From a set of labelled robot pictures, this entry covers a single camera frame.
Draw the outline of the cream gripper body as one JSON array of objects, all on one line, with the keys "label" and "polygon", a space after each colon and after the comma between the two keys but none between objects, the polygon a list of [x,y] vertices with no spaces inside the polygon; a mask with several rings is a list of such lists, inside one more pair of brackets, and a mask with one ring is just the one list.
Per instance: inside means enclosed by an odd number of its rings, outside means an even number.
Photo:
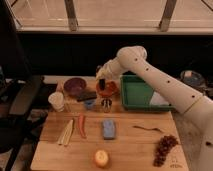
[{"label": "cream gripper body", "polygon": [[96,79],[115,79],[116,75],[116,63],[113,60],[109,60],[105,63],[97,72]]}]

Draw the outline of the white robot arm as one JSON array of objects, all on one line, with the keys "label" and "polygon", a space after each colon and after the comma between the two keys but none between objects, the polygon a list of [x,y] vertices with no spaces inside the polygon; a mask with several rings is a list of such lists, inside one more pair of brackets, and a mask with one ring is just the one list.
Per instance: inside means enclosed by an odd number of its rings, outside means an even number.
[{"label": "white robot arm", "polygon": [[146,58],[142,46],[123,47],[101,67],[96,78],[115,79],[127,71],[142,78],[203,133],[196,171],[213,171],[213,100],[155,68]]}]

